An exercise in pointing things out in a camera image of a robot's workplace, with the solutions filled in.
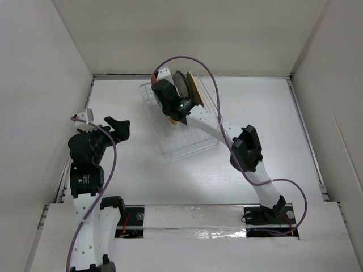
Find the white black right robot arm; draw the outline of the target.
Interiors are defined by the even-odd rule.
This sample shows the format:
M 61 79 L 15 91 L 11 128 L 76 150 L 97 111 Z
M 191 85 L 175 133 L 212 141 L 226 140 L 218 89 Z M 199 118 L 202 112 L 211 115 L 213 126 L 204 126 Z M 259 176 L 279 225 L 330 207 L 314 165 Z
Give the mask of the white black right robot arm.
M 197 101 L 180 97 L 176 87 L 165 79 L 153 83 L 151 89 L 165 115 L 198 128 L 226 145 L 230 151 L 231 165 L 244 175 L 258 196 L 259 207 L 252 214 L 258 217 L 260 224 L 273 224 L 282 217 L 286 200 L 265 170 L 261 144 L 253 126 L 224 125 L 222 120 Z

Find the yellow green leaf-shaped plate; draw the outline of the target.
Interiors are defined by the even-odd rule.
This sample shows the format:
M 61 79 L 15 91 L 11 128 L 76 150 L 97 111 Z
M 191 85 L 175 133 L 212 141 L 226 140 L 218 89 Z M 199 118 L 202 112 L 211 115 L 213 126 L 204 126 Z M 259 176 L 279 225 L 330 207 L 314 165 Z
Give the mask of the yellow green leaf-shaped plate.
M 195 76 L 187 71 L 186 73 L 187 83 L 189 84 L 189 89 L 191 90 L 190 98 L 195 100 L 202 107 L 205 106 L 204 100 L 202 98 L 201 88 Z

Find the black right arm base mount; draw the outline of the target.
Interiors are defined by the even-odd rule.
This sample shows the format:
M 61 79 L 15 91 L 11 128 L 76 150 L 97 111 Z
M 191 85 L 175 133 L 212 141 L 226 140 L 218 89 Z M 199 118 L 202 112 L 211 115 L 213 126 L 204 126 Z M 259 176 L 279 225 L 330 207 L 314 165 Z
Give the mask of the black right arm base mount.
M 243 212 L 241 222 L 246 225 L 248 238 L 281 237 L 284 232 L 289 233 L 283 237 L 299 237 L 298 230 L 293 230 L 297 221 L 291 203 L 276 218 L 268 219 L 259 205 L 244 206 Z

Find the orange woven-pattern plate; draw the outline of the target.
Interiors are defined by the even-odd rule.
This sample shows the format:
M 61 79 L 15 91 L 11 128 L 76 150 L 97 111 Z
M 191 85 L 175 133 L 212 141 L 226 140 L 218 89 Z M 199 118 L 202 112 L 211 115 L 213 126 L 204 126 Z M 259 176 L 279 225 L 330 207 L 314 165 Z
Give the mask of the orange woven-pattern plate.
M 169 120 L 170 120 L 170 122 L 171 122 L 173 125 L 177 125 L 177 124 L 178 124 L 178 122 L 177 122 L 177 121 L 175 121 L 174 119 L 172 119 L 171 117 L 169 118 Z

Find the red and teal round plate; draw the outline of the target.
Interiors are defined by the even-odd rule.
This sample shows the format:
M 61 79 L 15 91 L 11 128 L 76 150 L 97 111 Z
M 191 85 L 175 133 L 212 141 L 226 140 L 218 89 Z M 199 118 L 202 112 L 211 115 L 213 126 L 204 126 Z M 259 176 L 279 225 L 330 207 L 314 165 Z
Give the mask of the red and teal round plate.
M 156 74 L 155 73 L 152 73 L 151 74 L 151 84 L 155 84 L 157 82 L 157 77 L 156 77 Z

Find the brown rimmed cream plate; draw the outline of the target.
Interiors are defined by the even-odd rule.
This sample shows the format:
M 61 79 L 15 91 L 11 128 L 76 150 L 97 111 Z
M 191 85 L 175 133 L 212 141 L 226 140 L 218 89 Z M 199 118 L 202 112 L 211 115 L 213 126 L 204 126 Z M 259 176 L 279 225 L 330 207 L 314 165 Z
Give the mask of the brown rimmed cream plate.
M 190 82 L 187 79 L 187 76 L 183 73 L 181 75 L 182 75 L 182 79 L 184 80 L 183 95 L 185 97 L 194 99 L 193 89 L 192 89 Z

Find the grey plate with floral pattern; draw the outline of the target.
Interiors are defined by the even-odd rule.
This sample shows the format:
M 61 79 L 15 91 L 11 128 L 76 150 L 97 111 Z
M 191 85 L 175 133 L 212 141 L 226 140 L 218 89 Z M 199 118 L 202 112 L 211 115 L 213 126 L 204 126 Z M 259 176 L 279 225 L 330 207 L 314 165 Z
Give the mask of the grey plate with floral pattern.
M 178 90 L 179 96 L 184 97 L 185 96 L 185 82 L 183 78 L 183 74 L 180 71 L 175 71 L 175 74 L 173 75 L 173 81 L 176 89 Z

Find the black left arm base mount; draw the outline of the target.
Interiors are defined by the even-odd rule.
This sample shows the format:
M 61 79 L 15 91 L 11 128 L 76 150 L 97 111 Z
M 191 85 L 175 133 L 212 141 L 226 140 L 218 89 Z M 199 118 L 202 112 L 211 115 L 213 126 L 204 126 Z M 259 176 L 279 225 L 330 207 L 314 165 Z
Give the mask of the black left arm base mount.
M 100 222 L 107 239 L 143 238 L 145 206 L 100 206 Z

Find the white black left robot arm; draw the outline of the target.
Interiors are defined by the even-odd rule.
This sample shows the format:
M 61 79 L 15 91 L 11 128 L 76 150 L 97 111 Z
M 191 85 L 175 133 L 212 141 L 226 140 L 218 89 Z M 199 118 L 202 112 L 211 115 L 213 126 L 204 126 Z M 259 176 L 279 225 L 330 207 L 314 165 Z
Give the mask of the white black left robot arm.
M 108 147 L 116 151 L 118 143 L 129 139 L 130 121 L 108 116 L 104 119 L 108 125 L 101 126 L 77 116 L 71 120 L 90 129 L 78 129 L 68 141 L 77 228 L 67 253 L 66 271 L 115 271 L 111 245 L 117 225 L 126 219 L 126 210 L 121 196 L 104 196 L 113 174 L 105 178 L 100 163 Z

